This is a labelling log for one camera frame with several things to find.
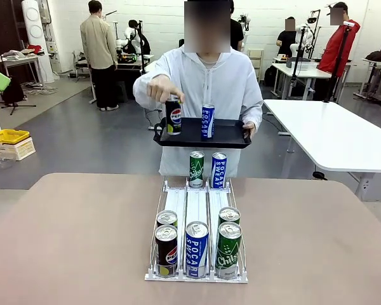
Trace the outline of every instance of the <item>brown table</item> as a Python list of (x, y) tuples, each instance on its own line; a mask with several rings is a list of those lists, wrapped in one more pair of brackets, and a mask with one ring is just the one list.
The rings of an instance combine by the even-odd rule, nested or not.
[(337, 182), (233, 180), (249, 284), (145, 281), (161, 183), (42, 178), (0, 220), (0, 305), (381, 305), (381, 224)]

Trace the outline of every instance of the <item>man in beige shirt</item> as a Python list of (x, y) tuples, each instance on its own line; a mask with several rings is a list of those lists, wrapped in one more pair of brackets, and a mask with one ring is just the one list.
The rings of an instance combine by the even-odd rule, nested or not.
[(81, 24), (83, 51), (91, 69), (95, 84), (97, 107), (101, 111), (117, 109), (116, 80), (117, 69), (116, 39), (112, 27), (102, 20), (102, 4), (89, 2), (90, 17)]

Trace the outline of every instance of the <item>person in red jacket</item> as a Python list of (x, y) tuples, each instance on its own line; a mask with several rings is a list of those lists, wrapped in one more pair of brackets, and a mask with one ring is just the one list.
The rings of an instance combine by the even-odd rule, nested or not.
[[(337, 77), (340, 78), (343, 75), (343, 71), (344, 71), (344, 67), (346, 63), (349, 60), (351, 47), (353, 45), (354, 39), (356, 38), (356, 34), (360, 29), (360, 25), (354, 20), (351, 20), (349, 18), (349, 14), (348, 14), (349, 9), (344, 2), (339, 2), (335, 4), (333, 8), (342, 9), (343, 20), (354, 24), (354, 26), (350, 28), (351, 30), (349, 31), (349, 35), (347, 36), (347, 40), (345, 42), (345, 46), (342, 53), (342, 59), (340, 61), (340, 65), (337, 70)], [(345, 28), (346, 28), (345, 25), (339, 26), (336, 32), (329, 39), (329, 42), (326, 46), (326, 49), (320, 61), (319, 67), (317, 67), (319, 70), (328, 72), (330, 74), (332, 74), (333, 71), (335, 70), (338, 52), (340, 50), (340, 45), (342, 44), (342, 41), (343, 41)], [(331, 80), (329, 79), (318, 79), (315, 82), (315, 88), (314, 88), (315, 94), (313, 99), (324, 100), (328, 94), (330, 83), (331, 83)]]

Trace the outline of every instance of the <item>white hoodie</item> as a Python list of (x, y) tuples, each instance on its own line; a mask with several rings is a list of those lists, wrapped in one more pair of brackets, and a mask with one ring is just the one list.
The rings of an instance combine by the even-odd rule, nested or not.
[[(215, 119), (241, 119), (254, 122), (256, 130), (262, 120), (262, 96), (250, 59), (238, 51), (222, 53), (217, 63), (207, 69), (196, 53), (185, 53), (184, 46), (165, 53), (152, 72), (134, 83), (135, 100), (142, 107), (154, 110), (160, 103), (147, 96), (147, 84), (164, 74), (185, 94), (183, 118), (201, 118), (202, 106), (215, 106)], [(227, 155), (226, 177), (235, 177), (240, 160), (239, 149), (201, 149), (163, 147), (159, 173), (161, 175), (189, 174), (189, 154), (204, 152), (204, 176), (210, 176), (211, 155), (217, 151)]]

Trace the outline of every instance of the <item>beverage can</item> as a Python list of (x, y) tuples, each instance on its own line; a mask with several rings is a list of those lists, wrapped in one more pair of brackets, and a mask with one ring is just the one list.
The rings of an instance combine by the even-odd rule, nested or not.
[(215, 106), (202, 107), (202, 139), (211, 139), (215, 133)]
[(179, 135), (182, 130), (180, 101), (177, 97), (171, 97), (165, 103), (166, 130), (168, 135)]
[(157, 226), (169, 224), (178, 229), (178, 215), (174, 211), (165, 210), (157, 214)]
[(206, 276), (208, 262), (208, 226), (194, 221), (186, 227), (186, 274), (190, 278)]
[(229, 280), (237, 276), (237, 262), (242, 231), (234, 222), (223, 222), (218, 227), (216, 274)]
[(190, 153), (189, 185), (191, 187), (203, 186), (204, 153), (192, 151)]
[(218, 213), (218, 224), (221, 225), (223, 222), (227, 221), (240, 224), (240, 211), (232, 207), (221, 209)]
[(175, 276), (178, 264), (178, 231), (164, 224), (155, 230), (157, 274), (164, 278)]
[(222, 152), (215, 152), (211, 161), (210, 186), (213, 189), (224, 188), (226, 176), (227, 156)]

